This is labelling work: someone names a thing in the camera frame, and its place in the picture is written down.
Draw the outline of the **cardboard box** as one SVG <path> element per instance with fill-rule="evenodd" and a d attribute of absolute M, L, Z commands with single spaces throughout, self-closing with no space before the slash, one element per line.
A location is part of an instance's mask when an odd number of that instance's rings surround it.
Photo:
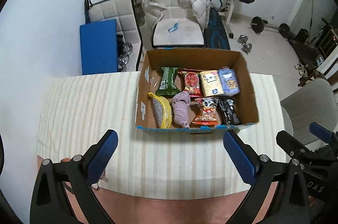
<path fill-rule="evenodd" d="M 214 131 L 258 121 L 253 84 L 240 52 L 208 48 L 146 52 L 137 128 L 198 133 L 201 127 Z"/>

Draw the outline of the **red floral snack bag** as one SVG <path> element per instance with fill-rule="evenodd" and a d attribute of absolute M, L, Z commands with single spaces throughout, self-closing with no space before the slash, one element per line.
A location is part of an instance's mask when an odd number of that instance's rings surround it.
<path fill-rule="evenodd" d="M 202 97 L 202 89 L 200 86 L 200 70 L 197 69 L 182 69 L 178 71 L 179 75 L 184 79 L 184 91 L 188 92 L 190 97 Z"/>

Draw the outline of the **black snack packet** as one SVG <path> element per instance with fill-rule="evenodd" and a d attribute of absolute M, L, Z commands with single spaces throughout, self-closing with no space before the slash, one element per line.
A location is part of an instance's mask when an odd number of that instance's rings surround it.
<path fill-rule="evenodd" d="M 236 101 L 231 97 L 220 97 L 218 100 L 218 106 L 221 111 L 221 118 L 223 125 L 239 125 L 241 123 L 237 111 Z"/>

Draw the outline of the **yellow mesh scrub sponge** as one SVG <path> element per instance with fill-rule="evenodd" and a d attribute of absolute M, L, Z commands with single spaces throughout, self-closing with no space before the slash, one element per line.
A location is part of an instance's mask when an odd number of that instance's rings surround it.
<path fill-rule="evenodd" d="M 172 123 L 172 109 L 169 101 L 163 96 L 157 96 L 148 92 L 148 97 L 152 101 L 156 123 L 160 129 L 169 129 Z"/>

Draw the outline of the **blue mat board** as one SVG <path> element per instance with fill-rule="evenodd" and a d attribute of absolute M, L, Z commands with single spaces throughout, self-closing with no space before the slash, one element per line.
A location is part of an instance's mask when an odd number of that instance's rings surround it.
<path fill-rule="evenodd" d="M 83 75 L 117 72 L 116 20 L 81 25 L 80 50 Z"/>

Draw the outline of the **panda snack bag orange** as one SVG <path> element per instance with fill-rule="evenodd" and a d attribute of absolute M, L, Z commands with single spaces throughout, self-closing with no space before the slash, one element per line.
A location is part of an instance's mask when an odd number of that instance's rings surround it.
<path fill-rule="evenodd" d="M 218 99 L 212 97 L 200 97 L 195 99 L 195 103 L 199 108 L 199 113 L 196 115 L 192 124 L 213 126 L 218 124 L 216 117 Z"/>

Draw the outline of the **small chrome dumbbell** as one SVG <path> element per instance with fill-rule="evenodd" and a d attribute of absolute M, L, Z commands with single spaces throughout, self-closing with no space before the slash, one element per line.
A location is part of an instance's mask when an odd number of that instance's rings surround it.
<path fill-rule="evenodd" d="M 252 44 L 248 42 L 248 37 L 246 35 L 240 35 L 237 39 L 237 42 L 242 45 L 241 50 L 246 54 L 249 54 L 252 50 Z"/>

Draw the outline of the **yellow tissue pack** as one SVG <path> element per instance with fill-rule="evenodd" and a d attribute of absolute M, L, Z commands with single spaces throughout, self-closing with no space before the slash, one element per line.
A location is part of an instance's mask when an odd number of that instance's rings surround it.
<path fill-rule="evenodd" d="M 206 70 L 200 72 L 200 79 L 204 97 L 220 96 L 224 90 L 216 70 Z"/>

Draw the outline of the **white puffer jacket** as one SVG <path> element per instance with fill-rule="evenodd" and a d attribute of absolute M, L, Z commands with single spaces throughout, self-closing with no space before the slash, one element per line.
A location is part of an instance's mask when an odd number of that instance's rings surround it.
<path fill-rule="evenodd" d="M 164 18 L 188 18 L 205 30 L 209 22 L 210 0 L 142 0 L 146 25 L 153 29 Z"/>

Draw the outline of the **white cushioned chair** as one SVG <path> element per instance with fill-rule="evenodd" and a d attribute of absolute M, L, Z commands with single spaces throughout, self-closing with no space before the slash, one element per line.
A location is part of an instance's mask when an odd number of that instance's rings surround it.
<path fill-rule="evenodd" d="M 152 33 L 153 48 L 203 47 L 200 25 L 187 18 L 162 19 Z"/>

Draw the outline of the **purple cloth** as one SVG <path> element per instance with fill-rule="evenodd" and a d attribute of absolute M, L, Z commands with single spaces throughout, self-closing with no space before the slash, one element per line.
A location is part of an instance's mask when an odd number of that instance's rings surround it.
<path fill-rule="evenodd" d="M 174 122 L 175 124 L 180 125 L 182 128 L 190 128 L 188 114 L 190 102 L 190 95 L 185 91 L 175 95 L 171 102 L 174 113 Z"/>

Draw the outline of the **grey office chair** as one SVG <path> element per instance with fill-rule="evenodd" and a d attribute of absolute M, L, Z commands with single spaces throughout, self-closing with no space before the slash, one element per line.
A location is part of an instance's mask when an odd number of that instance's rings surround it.
<path fill-rule="evenodd" d="M 288 114 L 293 131 L 291 134 L 302 144 L 318 140 L 309 132 L 315 122 L 332 131 L 337 125 L 337 101 L 330 83 L 316 78 L 281 101 Z"/>

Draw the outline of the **floor barbell black plates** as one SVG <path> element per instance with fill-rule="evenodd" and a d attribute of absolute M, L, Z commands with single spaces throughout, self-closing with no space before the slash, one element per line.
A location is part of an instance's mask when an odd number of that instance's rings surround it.
<path fill-rule="evenodd" d="M 286 23 L 281 23 L 279 26 L 273 26 L 259 16 L 252 18 L 250 26 L 256 34 L 262 33 L 267 27 L 268 29 L 278 30 L 283 38 L 288 38 L 290 35 L 290 27 Z"/>

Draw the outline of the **green snack bag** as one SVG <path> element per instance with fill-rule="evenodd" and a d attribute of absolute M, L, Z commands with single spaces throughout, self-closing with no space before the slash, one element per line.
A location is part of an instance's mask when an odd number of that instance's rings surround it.
<path fill-rule="evenodd" d="M 178 69 L 177 67 L 161 67 L 162 78 L 155 92 L 157 96 L 174 96 L 180 93 L 180 89 L 175 85 Z"/>

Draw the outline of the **blue tissue pack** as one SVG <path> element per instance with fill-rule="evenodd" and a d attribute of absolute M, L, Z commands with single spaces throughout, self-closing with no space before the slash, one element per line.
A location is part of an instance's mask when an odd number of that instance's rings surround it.
<path fill-rule="evenodd" d="M 221 81 L 224 95 L 234 96 L 240 93 L 236 73 L 228 67 L 218 70 L 218 76 Z"/>

